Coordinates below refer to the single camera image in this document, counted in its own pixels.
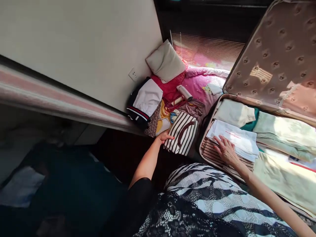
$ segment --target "striped bag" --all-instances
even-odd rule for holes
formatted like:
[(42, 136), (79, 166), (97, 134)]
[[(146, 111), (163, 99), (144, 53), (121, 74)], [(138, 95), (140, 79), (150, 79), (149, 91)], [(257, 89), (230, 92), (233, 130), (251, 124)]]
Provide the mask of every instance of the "striped bag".
[(175, 139), (167, 140), (164, 149), (175, 154), (188, 155), (197, 129), (198, 121), (196, 118), (180, 112), (169, 132), (169, 135), (175, 137)]

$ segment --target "window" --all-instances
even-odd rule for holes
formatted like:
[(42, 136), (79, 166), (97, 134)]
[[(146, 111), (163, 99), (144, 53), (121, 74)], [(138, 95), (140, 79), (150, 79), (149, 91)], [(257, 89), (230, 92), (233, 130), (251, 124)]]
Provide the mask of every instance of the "window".
[(171, 33), (177, 54), (191, 66), (213, 67), (230, 71), (245, 44)]

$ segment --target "fingers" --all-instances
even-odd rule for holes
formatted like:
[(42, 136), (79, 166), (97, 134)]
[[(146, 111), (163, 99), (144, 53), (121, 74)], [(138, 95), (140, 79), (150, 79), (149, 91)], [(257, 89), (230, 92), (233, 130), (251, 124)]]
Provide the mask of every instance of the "fingers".
[(215, 141), (217, 141), (218, 145), (220, 145), (220, 148), (224, 149), (225, 145), (224, 143), (216, 136), (214, 136)]
[(223, 137), (221, 135), (219, 137), (220, 137), (220, 139), (222, 140), (222, 142), (224, 143), (225, 146), (229, 145), (228, 140), (225, 137)]
[(166, 135), (166, 139), (171, 139), (171, 140), (174, 140), (175, 137), (173, 136), (170, 136), (170, 135)]
[(233, 146), (230, 140), (227, 140), (228, 145), (230, 145), (231, 147)]
[(213, 147), (217, 151), (217, 153), (221, 156), (222, 155), (222, 151), (220, 150), (220, 148), (217, 147), (217, 146), (213, 146)]

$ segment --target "woman's right hand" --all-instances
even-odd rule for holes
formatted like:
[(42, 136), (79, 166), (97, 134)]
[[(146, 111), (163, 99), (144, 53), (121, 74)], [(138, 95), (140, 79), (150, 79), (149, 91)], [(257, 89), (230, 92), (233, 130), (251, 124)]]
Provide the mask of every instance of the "woman's right hand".
[(235, 145), (225, 137), (219, 137), (220, 139), (214, 136), (214, 139), (219, 145), (219, 147), (214, 146), (214, 148), (218, 152), (222, 160), (235, 169), (235, 167), (237, 167), (241, 163), (240, 159), (236, 155)]

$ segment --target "white wall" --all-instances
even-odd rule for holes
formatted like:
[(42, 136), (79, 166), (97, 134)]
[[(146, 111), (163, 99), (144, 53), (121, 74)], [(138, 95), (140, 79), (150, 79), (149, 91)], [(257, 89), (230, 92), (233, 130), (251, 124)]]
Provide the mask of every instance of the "white wall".
[(161, 42), (153, 0), (0, 2), (0, 54), (121, 111)]

